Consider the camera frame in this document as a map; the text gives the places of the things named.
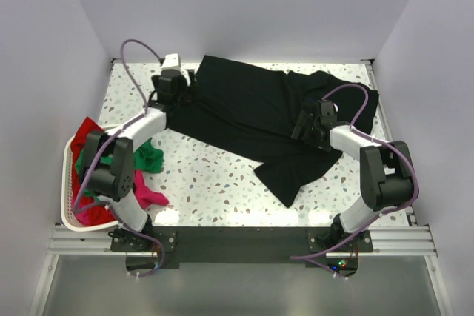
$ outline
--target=speckled table surface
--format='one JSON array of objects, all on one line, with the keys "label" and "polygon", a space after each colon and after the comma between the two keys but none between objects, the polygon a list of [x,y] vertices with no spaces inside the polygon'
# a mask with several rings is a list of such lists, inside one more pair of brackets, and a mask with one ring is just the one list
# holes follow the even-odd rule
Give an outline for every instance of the speckled table surface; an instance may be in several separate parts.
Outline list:
[{"label": "speckled table surface", "polygon": [[[345,81],[371,87],[363,64],[254,63],[269,70],[311,74],[327,71]],[[199,63],[184,63],[197,70]],[[141,88],[150,93],[153,63],[130,64]],[[99,124],[120,124],[136,115],[142,101],[123,66],[113,67]],[[385,138],[380,110],[373,134]],[[153,206],[148,213],[155,225],[165,226],[329,226],[333,216],[347,209],[359,195],[358,162],[347,155],[324,175],[300,189],[287,209],[254,175],[260,163],[212,147],[181,133],[165,130],[153,136],[152,145],[164,151],[160,174],[145,173],[146,184],[170,200],[166,207]],[[405,212],[384,216],[373,226],[408,226]]]}]

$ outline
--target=tabletop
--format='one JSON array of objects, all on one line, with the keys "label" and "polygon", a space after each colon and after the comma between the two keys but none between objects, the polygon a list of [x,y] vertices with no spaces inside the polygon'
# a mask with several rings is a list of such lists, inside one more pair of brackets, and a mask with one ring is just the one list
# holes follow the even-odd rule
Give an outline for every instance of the tabletop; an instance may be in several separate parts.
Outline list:
[{"label": "tabletop", "polygon": [[[268,70],[311,74],[326,71],[345,81],[372,87],[364,64],[251,63]],[[157,63],[129,64],[146,95],[153,90],[150,77],[161,72]],[[197,70],[199,63],[183,63]],[[121,63],[110,76],[99,125],[120,124],[142,108],[140,95]],[[380,110],[372,134],[385,139]],[[255,176],[260,163],[166,129],[153,136],[152,145],[164,152],[163,170],[144,173],[146,185],[170,200],[166,207],[147,212],[156,226],[329,226],[360,195],[358,162],[348,155],[320,179],[303,186],[295,203],[286,208]],[[409,226],[404,211],[386,215],[373,226]]]}]

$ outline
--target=white basket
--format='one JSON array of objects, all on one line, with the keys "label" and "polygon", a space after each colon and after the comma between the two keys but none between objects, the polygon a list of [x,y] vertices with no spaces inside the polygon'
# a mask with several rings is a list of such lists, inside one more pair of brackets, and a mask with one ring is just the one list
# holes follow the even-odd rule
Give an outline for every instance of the white basket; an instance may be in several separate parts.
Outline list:
[{"label": "white basket", "polygon": [[[110,125],[104,127],[104,131],[112,129],[117,125]],[[73,152],[71,151],[71,142],[74,136],[67,142],[64,148],[64,160],[62,162],[62,187],[61,187],[61,219],[62,223],[70,230],[76,232],[97,231],[100,229],[108,229],[117,226],[117,221],[111,221],[95,226],[84,226],[77,221],[71,209],[73,201],[73,186],[71,180],[71,171],[73,167]]]}]

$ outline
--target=black t-shirt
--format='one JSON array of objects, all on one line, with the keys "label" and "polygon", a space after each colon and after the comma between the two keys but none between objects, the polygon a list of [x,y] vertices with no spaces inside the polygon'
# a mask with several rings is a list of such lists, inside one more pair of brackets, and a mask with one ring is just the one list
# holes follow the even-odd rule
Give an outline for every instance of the black t-shirt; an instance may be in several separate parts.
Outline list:
[{"label": "black t-shirt", "polygon": [[[301,186],[320,178],[341,157],[340,151],[322,151],[291,134],[303,106],[346,81],[322,71],[286,74],[212,56],[204,57],[196,80],[200,99],[176,109],[168,127],[262,162],[255,174],[286,207]],[[378,93],[361,85],[369,101],[355,126],[370,133]],[[329,99],[338,106],[338,120],[351,121],[364,94],[350,87]]]}]

